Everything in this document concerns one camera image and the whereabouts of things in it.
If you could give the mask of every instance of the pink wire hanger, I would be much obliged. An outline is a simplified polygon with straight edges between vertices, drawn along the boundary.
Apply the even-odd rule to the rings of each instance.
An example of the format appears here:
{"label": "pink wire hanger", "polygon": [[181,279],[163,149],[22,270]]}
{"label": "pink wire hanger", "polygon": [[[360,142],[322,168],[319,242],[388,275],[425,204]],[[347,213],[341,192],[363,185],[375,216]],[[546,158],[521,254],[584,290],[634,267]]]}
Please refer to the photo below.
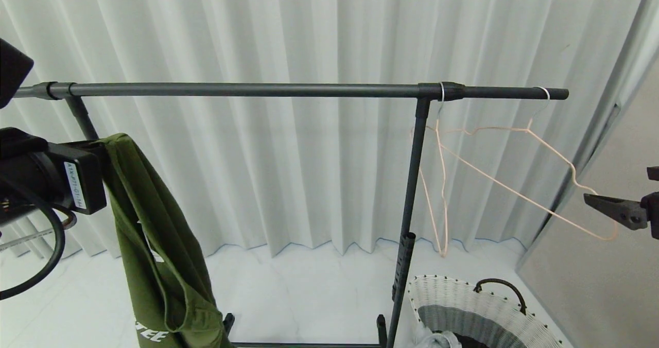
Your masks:
{"label": "pink wire hanger", "polygon": [[[441,99],[440,101],[442,102],[442,105],[443,105],[443,102],[444,102],[444,85],[443,85],[443,83],[440,83],[440,85],[442,86],[442,99]],[[545,88],[543,88],[543,87],[538,87],[538,88],[541,88],[541,90],[544,90],[544,92],[547,93],[547,99],[549,100],[549,99],[550,99],[550,94],[549,94],[549,92],[548,92]],[[579,182],[577,182],[577,169],[575,168],[574,164],[572,164],[572,162],[571,162],[570,160],[568,160],[565,156],[563,156],[562,154],[560,154],[560,153],[559,153],[555,148],[553,148],[550,144],[548,144],[546,141],[544,141],[543,139],[541,139],[537,134],[535,134],[532,130],[530,130],[530,127],[531,127],[531,125],[533,124],[533,118],[534,118],[535,115],[536,115],[539,111],[541,111],[541,110],[536,111],[536,113],[534,113],[534,115],[531,116],[531,118],[529,119],[529,123],[527,124],[527,127],[525,127],[525,128],[513,128],[513,127],[480,127],[480,128],[476,128],[476,129],[472,130],[471,132],[469,132],[468,130],[465,130],[464,128],[461,128],[461,129],[447,130],[447,131],[443,132],[443,134],[449,134],[449,133],[455,133],[455,132],[463,132],[463,133],[466,133],[467,135],[474,135],[474,134],[476,134],[477,132],[480,132],[481,130],[487,130],[487,129],[489,129],[489,130],[509,130],[509,131],[512,131],[512,132],[524,132],[524,133],[526,133],[526,134],[530,134],[532,137],[534,137],[534,139],[536,139],[537,141],[539,141],[539,142],[542,144],[542,146],[544,146],[544,147],[550,149],[551,152],[553,152],[554,154],[556,154],[559,158],[561,158],[561,160],[563,160],[565,163],[567,163],[567,165],[569,165],[570,170],[571,170],[571,173],[572,173],[572,174],[571,174],[572,183],[574,183],[575,186],[580,187],[580,188],[583,188],[584,190],[588,190],[588,191],[590,191],[591,193],[597,195],[597,192],[596,192],[595,190],[593,190],[591,187],[584,186],[583,184],[580,184]],[[492,182],[498,184],[499,186],[501,186],[501,187],[505,188],[506,190],[510,191],[511,193],[514,193],[514,194],[517,195],[518,197],[520,197],[520,198],[526,200],[527,202],[532,203],[533,205],[535,205],[536,207],[539,207],[540,209],[544,210],[544,211],[547,212],[548,214],[554,215],[554,216],[556,216],[557,218],[561,219],[562,221],[564,221],[564,222],[566,222],[566,223],[568,223],[568,224],[571,224],[571,225],[574,226],[575,228],[578,228],[579,230],[583,231],[584,233],[587,233],[587,234],[590,235],[590,236],[593,236],[593,237],[595,237],[595,238],[597,238],[597,239],[604,240],[604,241],[614,240],[614,238],[617,237],[617,235],[618,235],[618,227],[617,227],[617,222],[616,222],[616,221],[612,221],[613,224],[614,224],[614,230],[613,230],[613,234],[612,234],[611,236],[609,236],[609,237],[603,237],[603,236],[597,235],[596,233],[593,233],[593,231],[590,231],[590,230],[588,230],[588,229],[586,229],[586,228],[583,228],[582,226],[579,226],[578,224],[576,224],[576,223],[574,223],[573,221],[571,221],[571,220],[569,220],[569,219],[563,217],[562,215],[557,214],[556,212],[553,212],[553,211],[549,210],[549,209],[546,208],[546,207],[543,207],[542,205],[540,205],[539,203],[535,202],[534,200],[531,200],[531,199],[528,198],[527,196],[524,196],[523,194],[518,193],[518,191],[513,190],[512,188],[510,188],[509,186],[507,186],[507,185],[504,184],[503,182],[498,181],[498,180],[495,179],[494,177],[492,177],[492,176],[490,176],[489,174],[485,173],[484,171],[478,169],[475,165],[473,165],[473,164],[469,163],[468,161],[464,160],[460,155],[458,155],[457,153],[454,153],[453,151],[451,151],[451,149],[447,148],[445,145],[442,144],[442,139],[441,139],[441,137],[440,137],[440,118],[439,118],[439,115],[438,115],[438,118],[437,118],[437,120],[436,120],[436,122],[435,122],[435,128],[431,128],[431,127],[429,127],[429,126],[426,126],[426,128],[427,128],[427,129],[430,129],[430,130],[433,130],[433,131],[435,132],[435,137],[436,137],[436,139],[437,139],[437,146],[438,146],[438,150],[439,150],[439,152],[440,152],[440,161],[442,161],[442,176],[443,176],[443,179],[442,179],[442,202],[443,202],[443,214],[444,214],[444,222],[443,222],[443,230],[444,230],[444,231],[443,231],[443,232],[444,232],[444,233],[443,233],[443,240],[444,240],[444,241],[443,241],[443,248],[442,248],[442,246],[440,245],[440,236],[439,236],[439,232],[438,232],[438,230],[437,230],[437,224],[436,224],[436,222],[435,222],[435,214],[434,214],[433,211],[432,211],[432,205],[431,205],[431,200],[430,200],[430,194],[428,193],[428,185],[426,184],[426,179],[425,179],[425,177],[424,177],[424,175],[423,175],[423,170],[421,169],[421,167],[419,168],[419,174],[421,174],[421,181],[422,181],[422,183],[423,183],[423,189],[424,189],[425,194],[426,194],[426,201],[428,202],[428,209],[429,209],[429,211],[430,211],[430,219],[431,219],[431,222],[432,222],[432,228],[433,228],[433,230],[435,231],[435,240],[437,241],[438,251],[440,252],[440,255],[441,255],[442,257],[446,257],[446,255],[447,255],[447,253],[448,253],[448,241],[449,241],[448,207],[447,207],[446,196],[445,196],[445,188],[446,188],[446,166],[445,166],[445,162],[444,162],[443,150],[446,150],[448,153],[450,153],[451,155],[455,156],[458,160],[462,161],[464,164],[466,164],[468,167],[472,168],[473,170],[475,170],[475,171],[478,172],[479,174],[481,174],[481,175],[487,177],[488,179],[490,179],[490,181],[492,181]]]}

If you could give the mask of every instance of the beige wall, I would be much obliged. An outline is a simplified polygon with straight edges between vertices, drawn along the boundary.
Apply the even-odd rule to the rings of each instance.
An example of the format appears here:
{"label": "beige wall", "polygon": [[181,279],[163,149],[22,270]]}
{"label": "beige wall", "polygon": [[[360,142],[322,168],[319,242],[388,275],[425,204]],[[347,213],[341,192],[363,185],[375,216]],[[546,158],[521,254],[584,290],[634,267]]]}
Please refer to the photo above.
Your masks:
{"label": "beige wall", "polygon": [[[659,61],[582,177],[599,194],[640,200],[659,190]],[[605,235],[612,225],[575,190],[561,214]],[[659,240],[620,227],[612,242],[551,220],[518,270],[579,348],[659,346]]]}

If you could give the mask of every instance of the curtain fold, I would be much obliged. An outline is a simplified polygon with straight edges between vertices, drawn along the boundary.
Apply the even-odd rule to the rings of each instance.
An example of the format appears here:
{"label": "curtain fold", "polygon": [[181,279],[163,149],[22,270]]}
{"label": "curtain fold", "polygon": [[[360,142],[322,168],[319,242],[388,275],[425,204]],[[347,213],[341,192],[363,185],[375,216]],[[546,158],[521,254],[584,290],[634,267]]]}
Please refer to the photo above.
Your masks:
{"label": "curtain fold", "polygon": [[[35,59],[25,85],[444,80],[569,88],[567,101],[547,104],[447,102],[440,122],[442,129],[525,126],[546,106],[534,131],[578,160],[580,146],[593,133],[593,118],[604,117],[597,112],[603,90],[618,76],[614,66],[640,1],[0,0],[0,36]],[[625,84],[633,84],[633,77]],[[344,252],[353,243],[371,251],[379,238],[398,240],[413,100],[84,101],[99,135],[125,132],[139,144],[207,255],[224,244],[267,244],[277,254],[292,242],[317,247],[332,241]],[[438,108],[437,102],[431,107],[432,125]],[[64,101],[16,99],[0,112],[0,125],[52,142],[84,139]],[[452,134],[444,142],[543,205],[552,205],[562,190],[567,167],[524,135]],[[422,167],[439,213],[442,176],[431,135]],[[544,212],[457,160],[447,158],[447,172],[452,238],[467,247],[475,238],[532,243]],[[67,254],[84,249],[118,256],[109,208],[78,218],[68,231]],[[8,233],[19,236],[47,226],[35,214]],[[434,238],[420,185],[412,230]],[[14,251],[43,255],[49,241],[35,240]]]}

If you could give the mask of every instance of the olive green t-shirt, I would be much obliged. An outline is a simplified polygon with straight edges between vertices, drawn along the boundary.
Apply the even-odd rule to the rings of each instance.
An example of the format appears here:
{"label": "olive green t-shirt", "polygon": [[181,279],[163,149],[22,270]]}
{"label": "olive green t-shirt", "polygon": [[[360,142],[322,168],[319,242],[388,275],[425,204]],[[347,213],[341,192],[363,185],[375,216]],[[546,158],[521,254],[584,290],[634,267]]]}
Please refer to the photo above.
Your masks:
{"label": "olive green t-shirt", "polygon": [[167,186],[125,134],[99,141],[141,348],[231,348],[204,256]]}

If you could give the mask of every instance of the horizontal black rod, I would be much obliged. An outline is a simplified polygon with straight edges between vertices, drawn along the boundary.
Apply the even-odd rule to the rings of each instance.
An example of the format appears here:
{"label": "horizontal black rod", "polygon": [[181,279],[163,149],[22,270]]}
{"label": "horizontal black rod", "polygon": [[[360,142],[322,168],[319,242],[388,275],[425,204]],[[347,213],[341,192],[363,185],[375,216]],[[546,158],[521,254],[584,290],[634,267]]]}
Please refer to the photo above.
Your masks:
{"label": "horizontal black rod", "polygon": [[380,348],[379,344],[358,344],[358,343],[236,343],[231,342],[234,346],[245,346],[255,348],[269,347],[286,347],[286,348]]}
{"label": "horizontal black rod", "polygon": [[[444,99],[546,99],[540,88],[466,87],[445,82]],[[551,99],[566,99],[568,90],[547,88]],[[442,99],[440,83],[41,83],[18,90],[15,97],[63,99],[78,96],[229,96],[229,97],[386,97]]]}

